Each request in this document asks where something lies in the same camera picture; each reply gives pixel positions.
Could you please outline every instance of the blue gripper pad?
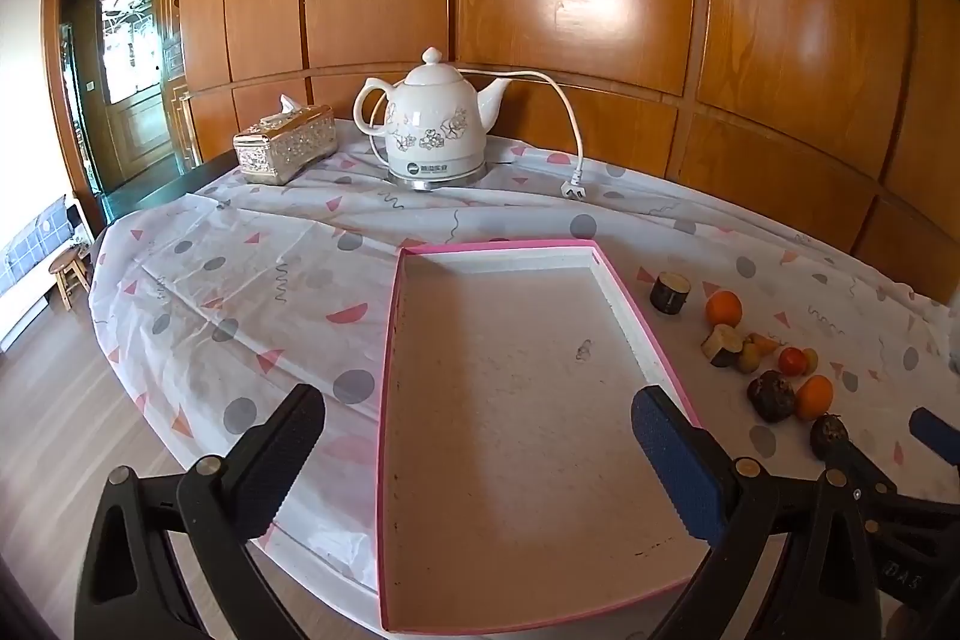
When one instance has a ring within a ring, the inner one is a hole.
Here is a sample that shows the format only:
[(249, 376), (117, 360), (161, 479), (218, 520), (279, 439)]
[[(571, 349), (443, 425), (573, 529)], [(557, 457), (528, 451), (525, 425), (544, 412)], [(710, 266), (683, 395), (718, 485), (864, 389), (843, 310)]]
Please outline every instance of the blue gripper pad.
[(659, 386), (637, 391), (630, 420), (686, 530), (715, 548), (726, 528), (723, 492), (688, 438), (697, 429)]
[(960, 464), (960, 432), (927, 408), (916, 408), (910, 415), (910, 434), (947, 464)]

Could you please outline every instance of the electric kettle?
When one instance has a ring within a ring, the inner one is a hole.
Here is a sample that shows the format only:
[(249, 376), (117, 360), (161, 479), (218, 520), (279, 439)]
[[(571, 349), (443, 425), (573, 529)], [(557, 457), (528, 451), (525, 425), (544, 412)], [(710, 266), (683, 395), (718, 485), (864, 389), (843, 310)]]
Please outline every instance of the electric kettle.
[[(402, 180), (439, 183), (483, 170), (487, 132), (511, 82), (498, 77), (478, 93), (440, 57), (435, 47), (427, 49), (424, 63), (397, 85), (369, 77), (353, 102), (357, 128), (384, 138), (390, 172)], [(373, 126), (363, 119), (363, 102), (378, 90), (386, 94), (387, 114)]]

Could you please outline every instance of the kettle handle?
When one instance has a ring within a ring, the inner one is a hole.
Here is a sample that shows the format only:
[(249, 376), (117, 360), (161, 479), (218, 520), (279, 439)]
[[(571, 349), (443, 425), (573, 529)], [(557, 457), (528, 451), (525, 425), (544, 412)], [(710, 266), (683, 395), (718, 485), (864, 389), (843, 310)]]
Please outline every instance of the kettle handle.
[(387, 101), (389, 101), (390, 96), (394, 92), (394, 86), (389, 82), (384, 82), (382, 79), (368, 77), (367, 82), (364, 83), (363, 88), (358, 92), (357, 98), (353, 102), (353, 122), (357, 124), (357, 128), (368, 136), (382, 137), (387, 133), (386, 124), (374, 126), (368, 124), (368, 122), (365, 122), (363, 119), (363, 100), (373, 91), (385, 92)]

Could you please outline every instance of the power cord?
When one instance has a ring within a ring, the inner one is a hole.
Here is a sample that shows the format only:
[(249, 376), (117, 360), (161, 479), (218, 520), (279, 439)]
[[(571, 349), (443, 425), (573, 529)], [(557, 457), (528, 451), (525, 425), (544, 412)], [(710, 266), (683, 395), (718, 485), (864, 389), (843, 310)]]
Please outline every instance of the power cord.
[[(458, 68), (460, 73), (465, 74), (483, 74), (483, 76), (489, 77), (537, 77), (543, 80), (547, 85), (553, 88), (558, 95), (560, 95), (560, 100), (563, 101), (563, 106), (566, 109), (566, 114), (570, 118), (570, 127), (573, 128), (573, 136), (577, 140), (577, 166), (574, 167), (573, 175), (570, 179), (563, 182), (563, 186), (560, 186), (560, 193), (563, 194), (565, 199), (577, 199), (578, 201), (583, 201), (587, 198), (587, 190), (584, 189), (581, 182), (584, 177), (584, 140), (580, 135), (580, 126), (577, 124), (577, 116), (573, 112), (573, 107), (570, 106), (570, 101), (566, 97), (566, 94), (563, 92), (563, 89), (558, 85), (552, 77), (546, 76), (546, 74), (541, 73), (540, 71), (529, 71), (529, 70), (520, 70), (520, 71), (483, 71), (481, 68)], [(394, 83), (394, 87), (400, 85), (403, 80), (397, 81)], [(376, 117), (377, 110), (380, 108), (381, 102), (386, 98), (386, 94), (382, 94), (377, 100), (376, 104), (373, 105), (373, 114), (371, 114), (371, 121)], [(381, 156), (380, 151), (376, 148), (376, 143), (374, 138), (370, 138), (370, 146), (373, 148), (373, 155), (376, 155), (376, 160), (381, 162), (385, 167), (389, 168), (390, 164), (387, 163)]]

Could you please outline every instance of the pink tray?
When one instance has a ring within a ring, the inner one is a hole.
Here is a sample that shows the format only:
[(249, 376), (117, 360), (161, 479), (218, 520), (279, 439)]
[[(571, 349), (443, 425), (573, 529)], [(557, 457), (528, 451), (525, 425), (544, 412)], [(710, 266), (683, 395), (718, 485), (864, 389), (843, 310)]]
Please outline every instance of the pink tray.
[(683, 582), (706, 549), (632, 435), (645, 384), (698, 424), (595, 242), (401, 250), (377, 472), (384, 629), (529, 629)]

